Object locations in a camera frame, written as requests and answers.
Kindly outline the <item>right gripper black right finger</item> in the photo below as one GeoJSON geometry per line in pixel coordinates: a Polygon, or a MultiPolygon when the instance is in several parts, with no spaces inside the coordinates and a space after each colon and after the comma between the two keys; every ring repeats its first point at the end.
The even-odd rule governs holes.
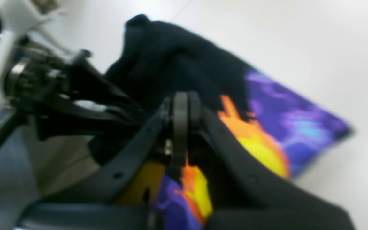
{"type": "Polygon", "coordinates": [[[213,112],[188,96],[188,163],[206,179],[208,230],[354,230],[343,208],[298,188],[280,148],[227,96],[213,112]]]}

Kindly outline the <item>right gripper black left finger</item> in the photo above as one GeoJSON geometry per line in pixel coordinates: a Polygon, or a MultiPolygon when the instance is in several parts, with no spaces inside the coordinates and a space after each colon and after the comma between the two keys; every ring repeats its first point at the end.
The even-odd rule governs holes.
{"type": "Polygon", "coordinates": [[[157,143],[165,144],[167,165],[180,173],[186,165],[189,97],[178,92],[102,169],[81,182],[30,205],[16,230],[162,230],[163,217],[150,208],[150,188],[136,207],[111,205],[133,183],[157,143]]]}

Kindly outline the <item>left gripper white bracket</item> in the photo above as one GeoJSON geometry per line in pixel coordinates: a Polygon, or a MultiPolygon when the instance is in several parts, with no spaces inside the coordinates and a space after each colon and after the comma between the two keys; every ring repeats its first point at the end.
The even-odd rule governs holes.
{"type": "Polygon", "coordinates": [[[113,134],[136,129],[143,109],[45,24],[58,0],[0,0],[0,147],[28,116],[37,136],[113,134]]]}

